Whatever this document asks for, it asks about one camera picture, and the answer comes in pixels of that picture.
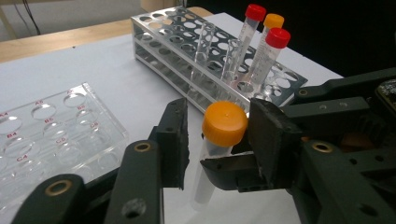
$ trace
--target white table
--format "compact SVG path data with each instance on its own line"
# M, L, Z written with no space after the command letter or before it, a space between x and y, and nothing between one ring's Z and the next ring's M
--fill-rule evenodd
M206 19L236 36L242 27L241 21L224 13ZM259 38L260 34L256 34L253 47L257 47ZM306 85L340 77L291 49L282 50L278 61L306 77ZM166 105L181 97L134 58L132 36L122 35L74 49L0 63L0 111L82 82L95 89L128 131L130 142L147 139ZM188 112L191 162L186 171L185 190L164 190L165 223L300 223L293 199L283 189L242 194L216 189L206 210L201 213L192 210L189 197L198 165L203 115L191 104Z

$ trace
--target red marking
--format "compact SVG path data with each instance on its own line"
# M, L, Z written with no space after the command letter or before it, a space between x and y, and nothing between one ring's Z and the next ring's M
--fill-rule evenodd
M27 159L27 155L23 155L21 157L18 157L17 161L23 161L24 159Z
M46 122L46 123L49 123L49 122L51 122L51 121L53 121L53 118L45 119L45 120L44 120L44 122Z
M9 133L9 134L7 134L7 138L11 138L11 137L13 137L15 135L17 135L17 133Z
M65 137L62 137L62 138L56 140L56 143L57 143L57 144L61 144L61 143L65 142L65 141L66 141L66 138L65 138Z
M99 125L98 122L92 123L92 124L91 124L91 128L97 127L98 125Z

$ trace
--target red cap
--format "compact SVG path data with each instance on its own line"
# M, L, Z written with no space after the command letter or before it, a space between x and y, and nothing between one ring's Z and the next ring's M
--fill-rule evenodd
M290 33L282 28L272 28L265 37L265 42L276 49L285 48L290 40Z
M256 4L250 4L247 6L247 12L245 12L245 16L254 21L262 21L264 20L266 12L267 10L265 10L264 7Z

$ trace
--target wooden table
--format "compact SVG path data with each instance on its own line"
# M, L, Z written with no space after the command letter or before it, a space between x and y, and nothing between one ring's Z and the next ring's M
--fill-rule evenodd
M205 17L211 12L201 7L190 7L195 14ZM48 35L38 35L16 40L0 42L0 63L30 57L37 54L68 49L74 46L108 39L119 35L131 34L131 20L114 21Z

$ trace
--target plastic test tube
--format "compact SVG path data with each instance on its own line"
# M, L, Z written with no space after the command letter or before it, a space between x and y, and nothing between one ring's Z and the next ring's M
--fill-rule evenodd
M236 64L239 60L239 50L241 48L241 41L239 39L229 39L228 49L225 56L225 62L220 80L230 85L235 77Z
M256 58L257 66L254 68L250 84L253 86L255 94L261 94L262 85L274 65L280 51L285 48L290 40L290 33L282 28L272 28L263 45L263 53Z
M247 6L247 11L245 12L245 22L238 37L238 39L242 42L242 47L240 49L241 51L237 67L243 63L245 54L247 53L248 47L250 46L251 39L254 36L254 32L259 26L259 22L264 19L266 12L267 11L264 7L256 4L250 4Z
M249 68L249 71L248 71L250 76L251 76L251 73L253 72L254 68L256 67L260 56L262 56L264 54L265 38L267 37L268 32L272 28L282 28L284 21L285 21L285 19L282 16L279 16L274 13L270 13L265 17L265 20L263 23L264 28L262 29L262 37L260 39L260 44L257 47L256 54L254 55L253 62L252 62L251 66Z
M227 54L225 56L225 60L224 60L225 62L220 78L220 80L223 81L228 86L231 85L236 75L236 69L237 69L236 66L239 61L240 48L241 48L241 41L239 39L228 40ZM229 100L229 99L230 99L230 93L228 93L225 89L220 88L217 95L217 100Z
M211 22L206 21L202 24L201 33L198 39L198 46L194 57L194 61L201 66L206 66L206 61L209 54L210 45L212 44L215 29L216 26ZM194 67L191 71L190 80L191 82L197 84L199 81L201 81L202 76L202 73Z
M204 142L200 160L229 156L232 147L242 140L247 126L247 115L238 105L228 101L217 101L210 105L202 124ZM204 209L214 189L202 165L198 164L191 195L192 208L197 211Z

